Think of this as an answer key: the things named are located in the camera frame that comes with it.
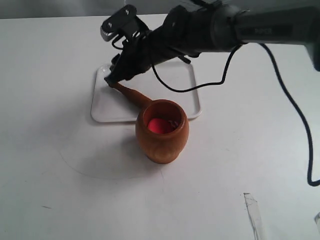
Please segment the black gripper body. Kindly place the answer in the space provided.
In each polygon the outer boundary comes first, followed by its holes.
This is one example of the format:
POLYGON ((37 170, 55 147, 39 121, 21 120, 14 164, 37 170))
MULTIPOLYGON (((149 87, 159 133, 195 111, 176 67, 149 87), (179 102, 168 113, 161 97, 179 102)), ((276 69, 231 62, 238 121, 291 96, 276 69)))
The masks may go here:
POLYGON ((175 58, 175 51, 165 43, 161 29, 149 31, 125 47, 117 61, 122 75, 139 75, 157 65, 175 58))

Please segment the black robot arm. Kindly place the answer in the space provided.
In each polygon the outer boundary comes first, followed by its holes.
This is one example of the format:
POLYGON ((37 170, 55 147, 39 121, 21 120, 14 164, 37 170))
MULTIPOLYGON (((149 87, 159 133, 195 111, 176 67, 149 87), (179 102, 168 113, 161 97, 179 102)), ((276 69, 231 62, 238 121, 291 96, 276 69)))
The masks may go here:
POLYGON ((131 4, 106 19, 100 28, 102 38, 112 43, 122 40, 106 82, 130 80, 174 58, 187 62, 201 53, 231 52, 248 43, 305 46, 314 68, 319 70, 318 7, 249 11, 220 0, 199 0, 197 4, 199 9, 195 11, 176 6, 154 30, 137 16, 137 9, 131 4))

